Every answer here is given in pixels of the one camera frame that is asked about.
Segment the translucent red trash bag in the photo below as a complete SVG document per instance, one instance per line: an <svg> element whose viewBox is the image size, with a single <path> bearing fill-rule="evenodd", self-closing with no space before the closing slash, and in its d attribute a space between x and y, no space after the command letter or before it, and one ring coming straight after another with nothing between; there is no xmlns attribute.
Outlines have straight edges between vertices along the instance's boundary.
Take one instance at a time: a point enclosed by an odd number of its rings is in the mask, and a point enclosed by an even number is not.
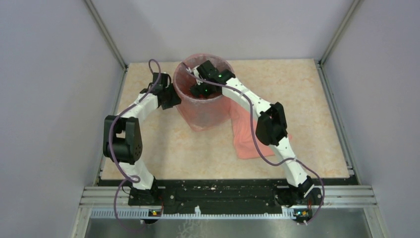
<svg viewBox="0 0 420 238"><path fill-rule="evenodd" d="M193 54L180 63L173 76L173 86L181 103L176 106L177 110L186 123L194 131L203 131L230 119L229 111L231 100L220 93L213 94L209 98L196 98L190 88L197 83L186 70L186 66L193 69L209 60L219 71L225 69L234 72L232 66L223 58L211 54Z"/></svg>

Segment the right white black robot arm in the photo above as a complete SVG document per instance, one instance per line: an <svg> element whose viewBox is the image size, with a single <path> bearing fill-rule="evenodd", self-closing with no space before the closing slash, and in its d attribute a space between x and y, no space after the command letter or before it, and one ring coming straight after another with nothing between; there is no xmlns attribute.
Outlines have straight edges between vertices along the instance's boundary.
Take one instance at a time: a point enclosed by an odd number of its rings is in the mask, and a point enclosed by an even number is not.
<svg viewBox="0 0 420 238"><path fill-rule="evenodd" d="M198 82L190 88L194 96L220 92L250 113L251 137L257 153L267 164L283 168L294 203L304 204L309 200L315 184L308 175L310 169L297 159L292 149L283 105L261 98L232 71L219 71L209 60L195 68L184 68Z"/></svg>

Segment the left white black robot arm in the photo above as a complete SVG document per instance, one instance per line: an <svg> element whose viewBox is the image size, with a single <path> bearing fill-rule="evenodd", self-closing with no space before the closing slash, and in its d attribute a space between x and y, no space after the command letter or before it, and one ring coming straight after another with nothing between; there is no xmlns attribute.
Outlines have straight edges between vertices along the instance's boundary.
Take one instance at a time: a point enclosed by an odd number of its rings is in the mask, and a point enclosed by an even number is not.
<svg viewBox="0 0 420 238"><path fill-rule="evenodd" d="M171 76L153 73L152 82L138 97L117 115L104 120L103 154L110 158L125 179L141 190L140 199L147 205L158 201L159 192L153 188L155 177L141 159L143 143L140 124L156 109L170 109L181 103Z"/></svg>

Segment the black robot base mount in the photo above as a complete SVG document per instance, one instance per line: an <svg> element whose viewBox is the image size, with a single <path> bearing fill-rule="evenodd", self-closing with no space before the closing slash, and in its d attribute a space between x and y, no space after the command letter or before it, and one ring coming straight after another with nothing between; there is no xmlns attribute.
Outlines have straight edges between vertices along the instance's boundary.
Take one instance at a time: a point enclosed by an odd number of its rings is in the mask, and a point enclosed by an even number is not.
<svg viewBox="0 0 420 238"><path fill-rule="evenodd" d="M199 179L156 180L151 190L137 190L126 181L118 201L133 208L150 207L152 216L192 214L197 208L204 215L279 214L297 205L314 208L321 202L325 187L357 185L350 178L314 179L315 188L303 197L285 179Z"/></svg>

